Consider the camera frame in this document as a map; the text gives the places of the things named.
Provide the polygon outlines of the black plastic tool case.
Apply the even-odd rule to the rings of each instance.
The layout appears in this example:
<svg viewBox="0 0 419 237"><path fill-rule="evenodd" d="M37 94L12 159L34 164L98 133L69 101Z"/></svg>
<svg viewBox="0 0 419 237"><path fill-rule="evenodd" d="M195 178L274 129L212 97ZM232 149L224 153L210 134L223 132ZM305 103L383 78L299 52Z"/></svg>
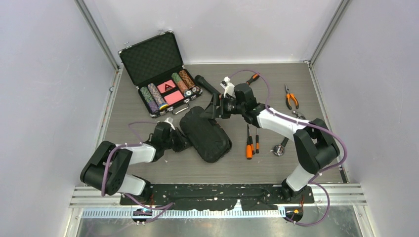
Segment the black plastic tool case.
<svg viewBox="0 0 419 237"><path fill-rule="evenodd" d="M192 107L179 125L201 159L215 163L230 152L232 141L215 119L200 117L202 112L202 107Z"/></svg>

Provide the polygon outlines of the small black orange screwdriver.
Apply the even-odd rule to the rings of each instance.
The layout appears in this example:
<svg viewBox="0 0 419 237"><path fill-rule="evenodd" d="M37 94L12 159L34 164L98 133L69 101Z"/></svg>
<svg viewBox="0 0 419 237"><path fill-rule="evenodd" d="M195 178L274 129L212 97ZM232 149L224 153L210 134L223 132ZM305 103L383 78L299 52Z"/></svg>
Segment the small black orange screwdriver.
<svg viewBox="0 0 419 237"><path fill-rule="evenodd" d="M255 153L259 154L259 134L258 128L256 128L256 135L255 135Z"/></svg>
<svg viewBox="0 0 419 237"><path fill-rule="evenodd" d="M249 133L249 142L250 142L250 146L251 146L251 151L252 151L252 155L255 154L255 149L254 149L254 143L253 143L253 138L251 133Z"/></svg>

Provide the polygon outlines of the long black orange screwdriver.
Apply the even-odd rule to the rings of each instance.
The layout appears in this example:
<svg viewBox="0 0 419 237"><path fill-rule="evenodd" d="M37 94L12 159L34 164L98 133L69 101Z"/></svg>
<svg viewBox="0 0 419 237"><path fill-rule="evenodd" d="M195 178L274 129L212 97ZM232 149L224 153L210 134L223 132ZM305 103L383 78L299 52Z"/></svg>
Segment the long black orange screwdriver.
<svg viewBox="0 0 419 237"><path fill-rule="evenodd" d="M246 146L246 158L248 160L252 159L252 151L251 151L251 146L250 146L250 142L249 142L249 133L250 133L250 127L247 124L247 146Z"/></svg>

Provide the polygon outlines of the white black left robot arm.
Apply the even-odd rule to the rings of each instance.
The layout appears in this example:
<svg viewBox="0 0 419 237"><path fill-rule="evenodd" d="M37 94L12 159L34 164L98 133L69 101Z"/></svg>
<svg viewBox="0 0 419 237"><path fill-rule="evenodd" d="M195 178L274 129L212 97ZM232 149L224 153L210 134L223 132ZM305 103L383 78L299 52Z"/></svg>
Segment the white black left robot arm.
<svg viewBox="0 0 419 237"><path fill-rule="evenodd" d="M156 162L167 150L179 153L190 146L186 135L171 121L157 122L145 141L135 144L102 141L83 167L80 180L99 190L103 197L119 193L132 197L139 204L147 204L152 196L151 183L128 174L128 167Z"/></svg>

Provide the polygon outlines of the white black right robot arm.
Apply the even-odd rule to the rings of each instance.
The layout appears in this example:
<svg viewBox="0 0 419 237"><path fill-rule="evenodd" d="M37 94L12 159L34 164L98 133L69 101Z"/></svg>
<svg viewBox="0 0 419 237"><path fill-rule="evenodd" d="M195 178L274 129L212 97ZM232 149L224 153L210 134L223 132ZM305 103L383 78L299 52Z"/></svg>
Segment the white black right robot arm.
<svg viewBox="0 0 419 237"><path fill-rule="evenodd" d="M297 119L277 112L257 102L247 83L236 86L223 83L224 93L206 80L198 85L212 94L201 117L228 119L231 115L241 115L248 124L274 131L294 142L298 166L280 188L287 202L296 202L315 175L339 156L339 148L323 120Z"/></svg>

